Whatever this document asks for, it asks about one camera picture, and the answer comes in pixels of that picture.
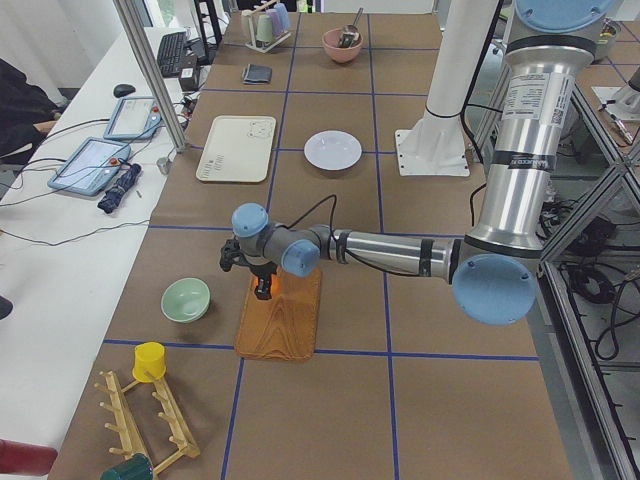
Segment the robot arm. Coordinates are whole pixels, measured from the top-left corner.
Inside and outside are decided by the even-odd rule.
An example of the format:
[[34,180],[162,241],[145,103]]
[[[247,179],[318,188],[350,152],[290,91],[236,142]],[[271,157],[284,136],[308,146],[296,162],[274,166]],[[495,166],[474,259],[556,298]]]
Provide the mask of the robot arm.
[[440,277],[461,309],[489,325],[523,318],[536,298],[536,235],[545,191],[579,72],[595,56],[607,1],[517,1],[504,55],[511,77],[476,224],[461,239],[398,237],[272,222],[255,203],[232,216],[220,265],[250,269],[256,294],[278,271],[305,277],[322,259],[405,277]]

